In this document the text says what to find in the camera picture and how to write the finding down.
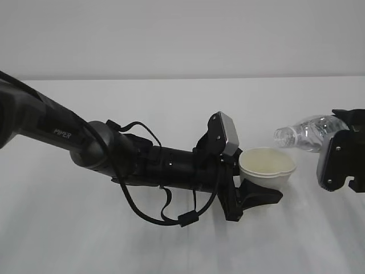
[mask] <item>white paper cup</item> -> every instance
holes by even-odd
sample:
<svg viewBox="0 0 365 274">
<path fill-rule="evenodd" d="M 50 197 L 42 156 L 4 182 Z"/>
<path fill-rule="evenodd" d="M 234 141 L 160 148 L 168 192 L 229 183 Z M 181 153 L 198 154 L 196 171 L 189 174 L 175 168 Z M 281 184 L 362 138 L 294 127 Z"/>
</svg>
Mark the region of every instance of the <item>white paper cup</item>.
<svg viewBox="0 0 365 274">
<path fill-rule="evenodd" d="M 271 147 L 258 147 L 241 153 L 240 177 L 262 187 L 280 190 L 295 171 L 294 161 L 286 153 Z"/>
</svg>

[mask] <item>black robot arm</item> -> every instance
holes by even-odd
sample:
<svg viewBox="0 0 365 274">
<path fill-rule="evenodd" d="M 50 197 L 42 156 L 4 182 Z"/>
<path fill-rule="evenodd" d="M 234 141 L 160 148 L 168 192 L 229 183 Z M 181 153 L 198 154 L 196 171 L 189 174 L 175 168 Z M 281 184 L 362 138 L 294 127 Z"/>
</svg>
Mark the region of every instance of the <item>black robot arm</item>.
<svg viewBox="0 0 365 274">
<path fill-rule="evenodd" d="M 244 180 L 235 187 L 239 175 L 238 136 L 233 121 L 222 112 L 213 114 L 207 133 L 192 151 L 166 148 L 142 123 L 126 127 L 109 120 L 85 122 L 71 110 L 57 104 L 24 83 L 0 72 L 0 148 L 16 134 L 64 148 L 79 166 L 105 174 L 119 183 L 126 198 L 140 217 L 158 225 L 185 226 L 198 220 L 218 196 L 227 220 L 238 221 L 243 210 L 277 203 L 279 191 L 259 187 Z M 145 127 L 159 143 L 125 133 L 135 125 Z M 126 185 L 184 188 L 211 192 L 207 204 L 179 216 L 157 220 L 143 214 L 133 202 Z"/>
</svg>

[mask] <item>plastic water bottle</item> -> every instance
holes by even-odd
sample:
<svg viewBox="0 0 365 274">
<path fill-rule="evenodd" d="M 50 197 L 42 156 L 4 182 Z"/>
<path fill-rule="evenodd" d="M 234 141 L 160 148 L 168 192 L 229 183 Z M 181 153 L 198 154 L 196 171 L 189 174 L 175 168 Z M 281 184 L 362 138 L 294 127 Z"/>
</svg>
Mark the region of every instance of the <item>plastic water bottle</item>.
<svg viewBox="0 0 365 274">
<path fill-rule="evenodd" d="M 319 152 L 324 137 L 340 130 L 348 130 L 344 121 L 335 116 L 317 115 L 293 126 L 279 128 L 275 131 L 274 139 L 282 148 L 296 147 L 309 152 Z"/>
</svg>

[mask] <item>black cable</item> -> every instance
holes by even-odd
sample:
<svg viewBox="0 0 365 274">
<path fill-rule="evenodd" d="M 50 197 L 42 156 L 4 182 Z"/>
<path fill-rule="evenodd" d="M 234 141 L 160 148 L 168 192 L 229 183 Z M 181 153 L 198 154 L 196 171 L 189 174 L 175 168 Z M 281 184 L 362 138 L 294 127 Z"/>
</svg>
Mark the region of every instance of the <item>black cable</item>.
<svg viewBox="0 0 365 274">
<path fill-rule="evenodd" d="M 194 198 L 194 210 L 196 211 L 196 191 L 193 190 L 193 198 Z"/>
<path fill-rule="evenodd" d="M 167 218 L 164 214 L 164 210 L 165 208 L 167 208 L 167 206 L 171 203 L 171 200 L 172 200 L 172 193 L 171 193 L 171 190 L 169 190 L 168 188 L 165 188 L 164 186 L 160 186 L 160 188 L 162 190 L 164 190 L 166 192 L 166 196 L 167 196 L 167 199 L 166 199 L 166 203 L 164 205 L 164 207 L 162 208 L 161 210 L 161 218 L 164 220 L 164 221 L 174 221 L 170 218 Z"/>
<path fill-rule="evenodd" d="M 159 144 L 159 147 L 160 147 L 160 149 L 159 149 L 159 153 L 157 154 L 157 156 L 156 156 L 156 158 L 155 159 L 150 159 L 151 161 L 153 161 L 154 163 L 157 163 L 158 161 L 159 161 L 159 158 L 160 158 L 160 156 L 161 156 L 161 152 L 162 152 L 162 144 L 161 144 L 161 142 L 160 142 L 160 140 L 156 137 L 156 135 L 152 132 L 152 130 L 150 130 L 144 123 L 142 123 L 142 122 L 138 122 L 138 121 L 136 121 L 136 122 L 132 122 L 132 123 L 130 123 L 130 124 L 128 124 L 128 125 L 126 125 L 125 127 L 121 127 L 121 126 L 119 126 L 119 132 L 126 132 L 126 131 L 128 131 L 128 130 L 130 130 L 132 127 L 134 127 L 134 126 L 137 126 L 137 125 L 140 125 L 140 126 L 142 126 L 145 130 L 147 130 L 148 131 L 148 133 L 149 134 L 151 134 L 151 136 L 156 140 L 156 142 Z"/>
<path fill-rule="evenodd" d="M 126 125 L 125 127 L 120 127 L 119 128 L 119 132 L 126 132 L 126 131 L 128 131 L 128 130 L 130 130 L 132 127 L 134 127 L 134 126 L 137 126 L 137 125 L 140 125 L 140 126 L 142 126 L 142 127 L 144 127 L 144 129 L 145 130 L 147 130 L 148 131 L 148 133 L 150 133 L 151 135 L 152 135 L 152 137 L 156 140 L 156 142 L 158 142 L 158 144 L 159 144 L 159 146 L 160 147 L 162 147 L 162 145 L 161 145 L 161 142 L 160 142 L 160 140 L 156 137 L 156 135 L 144 124 L 144 123 L 142 123 L 142 122 L 132 122 L 132 123 L 130 123 L 130 124 L 128 124 L 128 125 Z"/>
<path fill-rule="evenodd" d="M 41 100 L 38 92 L 31 88 L 30 86 L 24 84 L 23 82 L 15 79 L 14 77 L 11 77 L 10 75 L 7 75 L 6 73 L 0 71 L 0 79 L 14 85 L 15 87 L 17 88 L 20 88 L 21 90 L 23 90 L 24 92 L 28 93 L 29 95 Z M 129 206 L 132 208 L 132 210 L 135 212 L 135 214 L 137 214 L 139 217 L 141 217 L 142 219 L 150 222 L 150 223 L 153 223 L 153 224 L 157 224 L 157 225 L 164 225 L 164 226 L 172 226 L 172 225 L 178 225 L 178 224 L 181 224 L 179 221 L 177 220 L 172 220 L 172 219 L 169 219 L 169 220 L 165 220 L 165 221 L 162 221 L 162 220 L 157 220 L 157 219 L 154 219 L 146 214 L 144 214 L 143 212 L 141 212 L 136 204 L 134 203 L 132 197 L 131 197 L 131 194 L 129 193 L 128 191 L 128 188 L 127 188 L 127 185 L 125 184 L 125 181 L 124 181 L 124 178 L 123 176 L 121 175 L 119 169 L 118 169 L 118 166 L 116 164 L 116 162 L 114 161 L 114 158 L 113 156 L 111 155 L 109 149 L 108 149 L 108 146 L 106 145 L 105 141 L 103 140 L 103 138 L 99 135 L 99 133 L 88 123 L 86 122 L 84 119 L 82 119 L 80 116 L 78 116 L 77 114 L 75 114 L 74 112 L 72 112 L 73 115 L 75 116 L 76 120 L 78 120 L 80 122 L 80 124 L 87 130 L 90 132 L 90 134 L 96 139 L 96 141 L 99 143 L 99 145 L 101 146 L 103 152 L 106 154 L 108 160 L 110 161 L 110 164 L 115 172 L 115 175 L 119 181 L 119 184 L 120 184 L 120 187 L 123 191 L 123 194 L 129 204 Z M 140 122 L 133 122 L 131 124 L 129 124 L 127 127 L 124 127 L 124 128 L 121 128 L 121 130 L 126 130 L 128 127 L 132 128 L 134 125 L 136 124 L 139 124 L 141 126 L 143 126 L 156 140 L 157 142 L 159 143 L 160 147 L 161 146 L 161 143 L 160 141 L 158 140 L 157 137 L 155 137 L 155 135 L 153 134 L 153 132 L 147 128 L 145 125 L 143 125 L 142 123 Z M 219 185 L 219 182 L 220 182 L 220 167 L 217 166 L 217 181 L 216 181 L 216 185 L 214 187 L 214 190 L 208 200 L 208 202 L 206 203 L 206 205 L 198 211 L 197 213 L 197 216 L 200 216 L 202 215 L 209 207 L 210 205 L 213 203 L 213 200 L 214 198 L 216 197 L 217 195 L 217 191 L 218 191 L 218 185 Z"/>
<path fill-rule="evenodd" d="M 105 144 L 103 138 L 99 135 L 99 133 L 92 127 L 90 126 L 89 123 L 87 123 L 84 119 L 82 119 L 81 117 L 77 116 L 76 117 L 79 119 L 79 121 L 81 122 L 81 125 L 86 128 L 86 130 L 88 130 L 91 135 L 96 139 L 96 141 L 98 141 L 98 143 L 100 144 L 103 152 L 106 154 L 107 158 L 110 161 L 110 164 L 115 172 L 115 175 L 119 181 L 121 190 L 123 191 L 123 194 L 125 196 L 125 198 L 127 199 L 127 202 L 129 204 L 129 206 L 132 208 L 132 210 L 135 212 L 135 214 L 137 214 L 139 217 L 141 217 L 142 219 L 153 223 L 153 224 L 157 224 L 157 225 L 166 225 L 166 226 L 171 226 L 171 225 L 178 225 L 179 222 L 178 221 L 162 221 L 162 220 L 157 220 L 155 218 L 152 218 L 146 214 L 144 214 L 143 212 L 141 212 L 136 204 L 134 203 L 131 194 L 128 191 L 128 188 L 125 184 L 124 178 L 122 177 L 121 173 L 119 172 L 118 166 L 116 165 L 113 156 L 111 155 L 108 146 Z"/>
</svg>

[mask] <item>white table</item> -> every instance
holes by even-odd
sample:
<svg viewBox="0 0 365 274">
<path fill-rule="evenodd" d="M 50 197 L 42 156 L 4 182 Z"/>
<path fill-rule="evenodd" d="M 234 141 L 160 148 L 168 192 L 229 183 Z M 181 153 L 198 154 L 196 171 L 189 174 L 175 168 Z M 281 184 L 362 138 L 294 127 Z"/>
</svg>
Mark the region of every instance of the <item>white table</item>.
<svg viewBox="0 0 365 274">
<path fill-rule="evenodd" d="M 272 146 L 277 127 L 332 108 L 365 108 L 365 77 L 29 82 L 87 120 L 145 122 L 163 146 L 191 150 L 222 110 L 241 148 Z M 150 138 L 142 129 L 134 132 Z M 290 150 L 298 169 L 277 205 L 227 222 L 218 200 L 191 226 L 139 219 L 106 176 L 68 152 L 17 136 L 0 151 L 0 273 L 365 273 L 365 199 L 320 188 L 318 155 Z M 159 216 L 165 193 L 131 187 Z M 198 194 L 198 205 L 209 194 Z M 173 190 L 169 216 L 193 207 Z"/>
</svg>

